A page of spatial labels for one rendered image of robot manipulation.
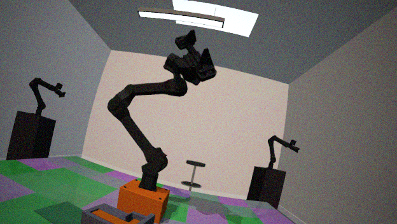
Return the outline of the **orange l-shaped part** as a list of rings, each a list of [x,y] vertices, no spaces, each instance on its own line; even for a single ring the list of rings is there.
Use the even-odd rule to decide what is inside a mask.
[[[140,222],[139,220],[136,220],[136,219],[133,219],[130,222],[126,222],[126,221],[121,220],[121,219],[117,218],[116,216],[108,214],[107,212],[104,212],[102,210],[96,210],[92,214],[94,214],[94,215],[96,215],[96,216],[98,216],[98,217],[100,217],[100,218],[102,218],[102,219],[104,219],[106,221],[114,223],[114,224],[137,224],[137,223]]]

